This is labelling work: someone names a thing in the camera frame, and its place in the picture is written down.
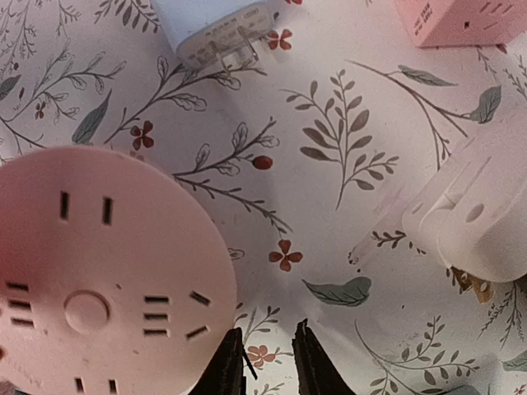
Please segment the light blue charger plug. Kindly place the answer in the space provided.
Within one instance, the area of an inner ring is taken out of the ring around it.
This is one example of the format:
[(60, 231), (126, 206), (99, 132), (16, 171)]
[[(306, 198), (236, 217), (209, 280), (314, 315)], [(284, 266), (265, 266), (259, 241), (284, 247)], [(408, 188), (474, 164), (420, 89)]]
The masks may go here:
[(267, 1), (156, 0), (161, 28), (178, 60), (197, 71), (220, 63), (233, 53), (259, 60), (253, 42), (271, 32), (274, 18)]

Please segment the pink cube plug adapter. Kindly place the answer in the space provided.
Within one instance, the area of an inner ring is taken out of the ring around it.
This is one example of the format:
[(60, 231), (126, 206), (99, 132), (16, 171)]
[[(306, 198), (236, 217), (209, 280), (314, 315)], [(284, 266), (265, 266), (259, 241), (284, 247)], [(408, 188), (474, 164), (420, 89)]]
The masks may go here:
[(418, 48), (507, 44), (526, 32), (525, 0), (399, 0)]

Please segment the white plug adapter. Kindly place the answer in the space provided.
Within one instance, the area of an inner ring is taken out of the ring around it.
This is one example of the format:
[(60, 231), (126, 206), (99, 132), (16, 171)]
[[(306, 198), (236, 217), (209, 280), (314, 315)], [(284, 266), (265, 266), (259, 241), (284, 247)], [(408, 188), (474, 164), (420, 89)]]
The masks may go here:
[(494, 284), (526, 274), (526, 137), (461, 142), (418, 193), (392, 196), (380, 223), (398, 227), (373, 230), (352, 249), (350, 263), (367, 261), (375, 246), (407, 240), (487, 303)]

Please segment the pink round power strip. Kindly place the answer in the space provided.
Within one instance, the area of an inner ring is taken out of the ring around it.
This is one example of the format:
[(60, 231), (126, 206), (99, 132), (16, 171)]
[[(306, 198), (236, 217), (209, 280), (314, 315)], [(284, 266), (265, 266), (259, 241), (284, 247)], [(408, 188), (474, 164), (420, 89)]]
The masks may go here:
[(1, 168), (1, 378), (29, 394), (180, 394), (236, 306), (209, 215), (155, 167), (63, 146)]

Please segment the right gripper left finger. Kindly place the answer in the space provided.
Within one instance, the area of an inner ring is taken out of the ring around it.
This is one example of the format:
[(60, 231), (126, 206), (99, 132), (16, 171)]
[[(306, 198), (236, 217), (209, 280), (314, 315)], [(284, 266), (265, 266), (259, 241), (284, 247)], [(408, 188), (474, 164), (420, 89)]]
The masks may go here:
[(223, 337), (207, 368), (191, 390), (191, 395), (246, 394), (244, 364), (247, 364), (253, 378), (257, 379), (242, 342), (242, 330), (232, 328)]

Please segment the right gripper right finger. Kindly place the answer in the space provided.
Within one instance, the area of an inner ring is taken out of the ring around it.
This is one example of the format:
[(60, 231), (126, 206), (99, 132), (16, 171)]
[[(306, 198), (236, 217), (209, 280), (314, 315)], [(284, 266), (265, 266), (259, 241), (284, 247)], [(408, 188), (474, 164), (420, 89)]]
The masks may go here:
[(308, 325), (296, 325), (292, 339), (300, 395), (354, 395)]

